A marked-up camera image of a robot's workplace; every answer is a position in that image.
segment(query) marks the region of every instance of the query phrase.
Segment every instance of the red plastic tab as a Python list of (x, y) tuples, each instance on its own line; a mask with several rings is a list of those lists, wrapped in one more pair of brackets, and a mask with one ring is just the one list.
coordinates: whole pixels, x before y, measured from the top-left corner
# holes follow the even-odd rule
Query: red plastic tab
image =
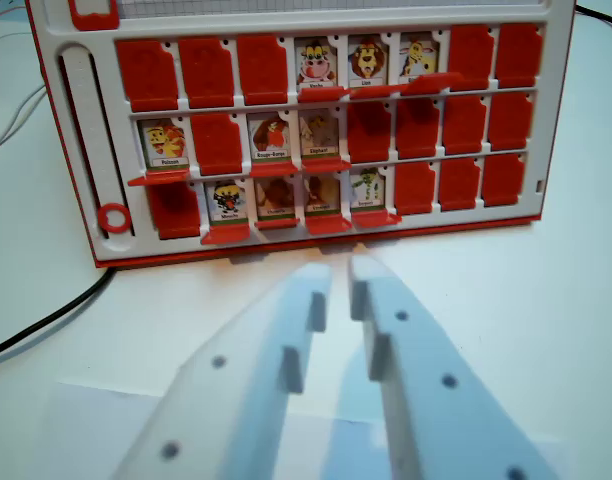
[(519, 160), (518, 154), (486, 157), (482, 181), (484, 205), (515, 205), (522, 191), (523, 181), (524, 163)]
[(472, 158), (444, 160), (439, 174), (439, 203), (442, 211), (475, 208), (479, 167)]
[(439, 132), (439, 110), (430, 98), (400, 100), (395, 140), (399, 158), (432, 157)]
[(237, 56), (246, 105), (288, 101), (286, 49), (279, 46), (274, 36), (239, 37)]
[(494, 44), (487, 25), (456, 25), (451, 29), (448, 71), (464, 76), (451, 86), (452, 90), (488, 88)]
[(243, 242), (250, 237), (250, 226), (248, 223), (237, 223), (235, 225), (214, 225), (204, 238), (202, 245), (222, 245), (224, 243)]
[(431, 95), (439, 93), (445, 88), (458, 85), (464, 80), (459, 72), (431, 73), (420, 75), (401, 90), (402, 95)]
[(241, 173), (239, 125), (226, 113), (193, 115), (190, 119), (197, 162), (202, 175)]
[(173, 56), (157, 40), (118, 40), (116, 46), (124, 90), (133, 112), (175, 110)]
[(182, 38), (179, 58), (191, 108), (233, 106), (231, 56), (219, 38)]
[(348, 170), (350, 163), (342, 160), (339, 155), (333, 157), (302, 157), (302, 170), (306, 173), (332, 173)]
[(486, 105), (478, 96), (448, 97), (444, 111), (444, 147), (448, 155), (482, 149)]
[(522, 92), (493, 95), (488, 121), (488, 141), (493, 150), (526, 147), (533, 104)]
[(435, 171), (428, 162), (395, 166), (395, 208), (400, 215), (430, 213), (435, 195)]
[(279, 218), (277, 220), (260, 220), (255, 222), (255, 226), (259, 230), (273, 230), (275, 228), (293, 228), (298, 223), (297, 218)]
[(495, 76), (501, 88), (532, 87), (542, 59), (542, 36), (533, 23), (510, 23), (499, 29)]
[(306, 228), (311, 235), (343, 233), (352, 227), (352, 223), (346, 220), (341, 213), (306, 217)]
[(159, 238), (168, 240), (199, 235), (197, 195), (188, 184), (147, 185), (146, 194)]
[(300, 103), (336, 102), (350, 90), (344, 87), (302, 88), (297, 95)]
[(387, 227), (389, 225), (397, 225), (402, 221), (402, 217), (388, 213), (388, 210), (385, 208), (368, 212), (356, 212), (351, 216), (353, 223), (359, 228)]
[(107, 14), (91, 13), (80, 15), (77, 12), (76, 0), (68, 0), (70, 17), (75, 28), (81, 32), (94, 30), (115, 30), (119, 27), (119, 10), (116, 0), (108, 0), (110, 10)]
[(348, 151), (352, 163), (388, 160), (390, 112), (381, 102), (348, 105)]

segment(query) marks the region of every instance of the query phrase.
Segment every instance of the cartoon animal card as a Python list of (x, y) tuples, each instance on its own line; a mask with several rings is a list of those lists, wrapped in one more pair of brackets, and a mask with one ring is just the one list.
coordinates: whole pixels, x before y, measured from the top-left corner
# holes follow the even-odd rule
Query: cartoon animal card
[(148, 169), (183, 168), (188, 165), (184, 130), (170, 118), (140, 120), (137, 128)]
[(295, 217), (295, 196), (290, 179), (274, 177), (256, 180), (255, 199), (260, 220)]
[(296, 38), (297, 88), (337, 85), (337, 50), (326, 37)]
[(299, 138), (302, 157), (326, 157), (339, 152), (337, 118), (330, 110), (301, 110), (299, 112)]
[(304, 215), (331, 215), (341, 212), (339, 180), (332, 175), (304, 177), (306, 207)]
[(290, 160), (288, 122), (277, 112), (248, 115), (248, 132), (253, 162)]
[(351, 88), (388, 84), (388, 47), (379, 35), (348, 38), (348, 82)]
[(402, 33), (399, 48), (399, 83), (437, 72), (439, 43), (430, 32)]
[(246, 191), (240, 180), (206, 182), (204, 185), (211, 225), (248, 222)]
[(355, 170), (350, 174), (351, 212), (384, 208), (386, 181), (377, 167)]

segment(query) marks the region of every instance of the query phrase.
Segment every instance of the guess who game board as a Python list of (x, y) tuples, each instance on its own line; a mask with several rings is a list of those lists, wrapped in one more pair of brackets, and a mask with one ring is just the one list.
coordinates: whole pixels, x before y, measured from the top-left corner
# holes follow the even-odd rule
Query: guess who game board
[(100, 267), (541, 217), (573, 0), (27, 8)]

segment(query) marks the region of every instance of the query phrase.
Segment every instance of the red ring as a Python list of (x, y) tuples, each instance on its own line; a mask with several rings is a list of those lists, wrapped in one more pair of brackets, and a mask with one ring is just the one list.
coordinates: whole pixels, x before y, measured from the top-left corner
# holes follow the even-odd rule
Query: red ring
[[(123, 224), (117, 227), (113, 227), (110, 223), (108, 223), (108, 212), (111, 210), (115, 210), (124, 215)], [(97, 212), (97, 221), (99, 222), (99, 225), (108, 233), (124, 233), (130, 228), (130, 212), (125, 206), (120, 203), (107, 203)]]

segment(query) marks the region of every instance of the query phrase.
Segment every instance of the black cable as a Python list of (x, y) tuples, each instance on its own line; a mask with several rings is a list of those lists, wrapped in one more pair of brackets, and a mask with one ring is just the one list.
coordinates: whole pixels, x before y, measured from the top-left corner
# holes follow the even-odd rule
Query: black cable
[(581, 5), (575, 5), (575, 10), (579, 13), (583, 13), (584, 15), (588, 15), (589, 17), (612, 23), (612, 17), (610, 15), (606, 15), (605, 13), (591, 10), (590, 8), (582, 7)]
[(51, 313), (50, 315), (42, 318), (39, 322), (34, 323), (30, 327), (25, 328), (21, 332), (13, 335), (8, 340), (5, 340), (2, 343), (0, 343), (0, 353), (2, 353), (5, 350), (8, 350), (13, 345), (16, 345), (17, 343), (21, 342), (26, 337), (32, 335), (33, 333), (37, 332), (38, 330), (41, 330), (42, 328), (46, 327), (47, 325), (50, 325), (55, 320), (58, 320), (60, 317), (62, 317), (64, 314), (70, 312), (75, 307), (81, 305), (83, 302), (88, 300), (92, 295), (94, 295), (96, 292), (98, 292), (100, 289), (102, 289), (105, 285), (107, 285), (108, 282), (110, 282), (112, 280), (112, 278), (115, 275), (116, 271), (117, 271), (116, 268), (108, 268), (108, 269), (106, 269), (106, 271), (99, 278), (99, 280), (97, 280), (90, 288), (88, 288), (88, 290), (86, 290), (80, 296), (78, 296), (74, 300), (70, 301), (69, 303), (64, 305), (62, 308), (60, 308), (59, 310), (57, 310), (57, 311)]

